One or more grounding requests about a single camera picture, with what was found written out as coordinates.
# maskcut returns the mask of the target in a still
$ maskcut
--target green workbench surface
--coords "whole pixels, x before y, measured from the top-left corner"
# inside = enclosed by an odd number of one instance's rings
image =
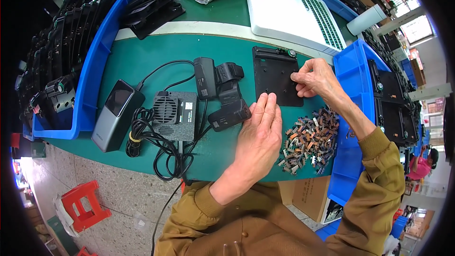
[[[194,0],[177,0],[186,9],[176,21],[207,21],[230,23],[250,26],[247,0],[214,0],[207,5],[196,3]],[[332,13],[341,33],[346,41],[355,41],[346,29],[346,21],[337,14]],[[253,73],[253,46],[269,47],[260,43],[236,38],[215,37],[203,35],[155,35],[140,41],[130,38],[115,41],[112,45],[111,55],[107,60],[100,92],[98,108],[104,105],[107,95],[118,79],[123,79],[131,85],[136,85],[140,80],[159,65],[175,60],[194,60],[196,57],[210,57],[215,60],[215,65],[223,62],[235,62],[243,67],[245,77],[240,81],[243,98],[250,105],[255,102],[254,73]],[[309,59],[299,55],[299,66]],[[156,91],[165,86],[191,76],[194,73],[192,66],[187,64],[174,64],[157,71],[146,80],[141,92],[146,96],[143,106],[151,108],[153,96]],[[196,92],[196,83],[190,80],[170,89],[171,91]],[[283,133],[290,128],[299,116],[310,116],[313,110],[324,105],[320,97],[305,99],[301,108],[281,107],[283,117]],[[199,118],[202,115],[204,103],[199,105]],[[218,110],[219,101],[208,104],[208,114]],[[216,180],[233,161],[233,154],[237,135],[241,125],[216,133],[210,130],[197,144],[193,153],[194,162],[187,172],[187,178],[197,180]],[[74,140],[46,139],[54,146],[72,152],[76,155],[133,171],[154,174],[152,162],[157,148],[143,142],[141,155],[130,158],[125,154],[125,137],[119,151],[103,153],[90,139],[91,133],[81,132]],[[161,173],[166,173],[166,159],[163,157],[158,163]],[[333,161],[326,169],[324,175],[330,175]],[[297,176],[282,172],[281,168],[274,166],[263,181],[278,181],[291,179],[304,179],[316,177],[314,168],[307,162],[303,169],[298,170]]]

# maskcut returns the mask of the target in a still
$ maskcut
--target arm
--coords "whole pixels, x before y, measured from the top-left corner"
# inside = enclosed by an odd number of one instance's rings
[[[426,150],[426,145],[422,146],[420,150],[420,155],[418,158],[414,158],[414,163],[412,164],[411,170],[412,172],[417,172],[417,168],[419,166],[419,160],[424,156],[424,151]]]
[[[262,94],[250,106],[252,117],[243,123],[235,161],[220,178],[215,183],[194,183],[172,206],[155,255],[185,255],[193,240],[205,235],[203,230],[218,223],[225,205],[268,174],[281,147],[281,111],[276,99],[273,93]]]
[[[341,107],[340,114],[357,135],[356,128],[366,117],[361,112]],[[356,188],[344,206],[337,233],[326,239],[327,247],[340,255],[359,252],[381,255],[385,239],[392,229],[393,215],[400,207],[400,196],[405,190],[398,148],[379,128],[368,122],[362,125],[361,134],[358,135],[363,137],[359,145],[365,171],[361,173]]]
[[[381,255],[405,190],[397,147],[350,100],[325,60],[307,60],[291,79],[299,83],[299,97],[320,95],[348,122],[363,153],[365,171],[344,206],[337,233],[326,239],[327,247],[339,255]]]

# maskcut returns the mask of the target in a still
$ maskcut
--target finger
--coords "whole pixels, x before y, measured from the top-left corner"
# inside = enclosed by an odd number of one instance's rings
[[[259,96],[258,102],[254,107],[254,112],[251,112],[251,124],[259,125],[264,115],[265,104],[267,103],[268,95],[267,93],[262,93]]]
[[[317,61],[318,59],[309,59],[307,61],[305,61],[304,65],[299,69],[299,73],[308,73],[310,72],[311,70],[313,70],[314,68],[314,63]]]
[[[254,112],[254,108],[256,108],[256,102],[254,102],[253,104],[251,104],[250,106],[250,112],[253,113]],[[251,118],[247,119],[246,121],[243,122],[243,126],[245,125],[248,125],[251,123]]]
[[[303,83],[297,83],[297,85],[295,86],[295,90],[297,90],[297,92],[299,92],[300,90],[302,90],[305,86],[307,86],[306,84],[303,84]]]
[[[304,88],[300,89],[298,92],[297,92],[297,96],[299,97],[304,97],[304,93],[307,92],[307,91],[310,91],[311,88],[306,85]]]
[[[317,95],[317,93],[314,90],[308,90],[308,91],[304,92],[304,97],[306,97],[306,98],[311,98],[316,95]]]
[[[294,72],[291,73],[291,80],[300,84],[306,84],[307,75],[308,73]]]
[[[264,115],[261,120],[261,128],[270,128],[273,118],[275,117],[275,105],[277,104],[277,96],[275,93],[268,95],[265,105]]]
[[[278,104],[275,104],[275,116],[273,117],[272,125],[270,126],[270,130],[278,136],[282,136],[281,131],[282,131],[282,118],[281,118],[281,109]]]
[[[314,90],[311,90],[309,86],[306,86],[297,92],[297,96],[311,98],[316,96],[316,92]]]

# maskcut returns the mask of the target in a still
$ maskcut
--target jacket sleeve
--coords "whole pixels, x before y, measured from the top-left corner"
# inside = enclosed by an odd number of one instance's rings
[[[326,244],[338,255],[381,255],[405,191],[405,173],[398,148],[379,128],[359,145],[365,170]]]
[[[155,255],[185,255],[200,232],[219,221],[224,206],[209,192],[212,183],[196,182],[185,188],[185,194],[172,206],[171,215],[156,241]]]

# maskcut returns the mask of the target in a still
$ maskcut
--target pink shirt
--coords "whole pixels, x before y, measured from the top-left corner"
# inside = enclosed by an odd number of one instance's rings
[[[428,165],[427,160],[423,157],[419,158],[419,163],[417,165],[417,170],[414,172],[412,171],[412,166],[414,165],[415,160],[417,159],[417,156],[414,156],[411,159],[411,162],[409,162],[409,168],[411,169],[411,172],[407,174],[407,176],[413,180],[419,180],[424,178],[426,175],[431,170],[431,166]]]

